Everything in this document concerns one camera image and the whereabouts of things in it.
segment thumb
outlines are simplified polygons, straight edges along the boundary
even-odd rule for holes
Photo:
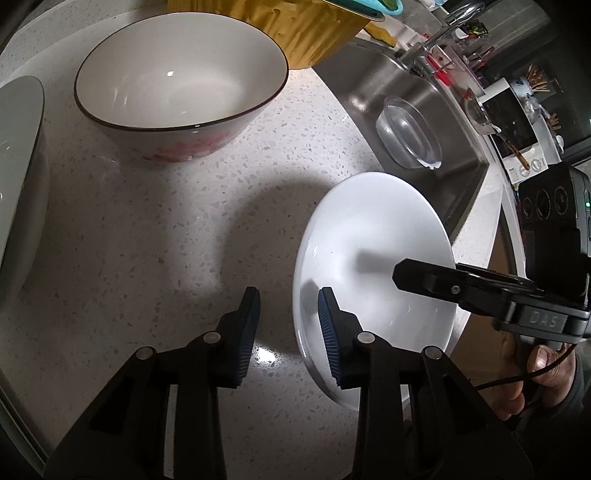
[[[552,350],[545,345],[534,347],[528,358],[527,371],[533,373],[541,370],[558,360],[565,350],[566,345],[559,351]],[[547,388],[542,397],[544,406],[554,407],[566,398],[573,384],[575,367],[576,360],[574,352],[572,352],[559,366],[539,377],[533,378],[534,382]]]

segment camera lens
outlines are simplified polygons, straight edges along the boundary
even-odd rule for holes
[[[566,194],[566,190],[562,187],[558,187],[554,192],[554,208],[559,215],[564,215],[566,209],[569,207],[569,196]]]
[[[546,220],[550,216],[550,195],[547,191],[540,190],[535,196],[535,210],[542,220]]]
[[[529,197],[525,197],[522,206],[525,218],[529,219],[531,217],[531,214],[534,213],[534,205],[533,203],[531,203],[531,199]]]

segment silver screw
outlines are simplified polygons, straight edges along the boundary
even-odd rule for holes
[[[436,346],[428,346],[425,350],[425,355],[427,355],[431,360],[439,360],[443,356],[443,352]]]
[[[207,332],[203,335],[203,341],[205,343],[218,343],[222,336],[217,332]]]
[[[375,340],[374,334],[369,332],[361,332],[357,336],[357,340],[361,343],[373,343]]]
[[[139,360],[147,360],[153,354],[154,354],[154,351],[149,346],[143,346],[135,353],[135,356]]]

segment black cable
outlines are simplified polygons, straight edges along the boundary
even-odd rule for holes
[[[475,386],[476,390],[484,390],[485,388],[496,387],[497,385],[505,385],[507,383],[515,383],[520,382],[523,380],[529,380],[535,377],[539,377],[540,375],[544,375],[548,373],[550,370],[553,370],[557,366],[559,366],[575,349],[577,346],[576,343],[573,343],[568,349],[563,353],[557,360],[552,362],[550,365],[546,365],[544,368],[541,368],[533,373],[526,373],[521,375],[515,375],[514,377],[506,377],[506,378],[499,378],[497,380],[493,380],[491,382],[486,382],[480,385]]]

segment human hand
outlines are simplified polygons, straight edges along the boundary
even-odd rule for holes
[[[552,350],[544,345],[534,347],[527,360],[527,371],[533,373],[550,365],[558,360],[567,348],[568,345],[566,344],[563,344],[559,351]],[[575,370],[576,357],[573,351],[559,366],[539,377],[533,378],[534,382],[546,387],[541,399],[544,407],[555,407],[566,398],[570,387],[573,385]],[[499,378],[513,377],[521,373],[515,360],[515,336],[503,332]],[[525,407],[525,397],[522,389],[522,381],[493,387],[489,405],[497,417],[504,421],[509,420],[512,415],[521,413],[521,410]]]

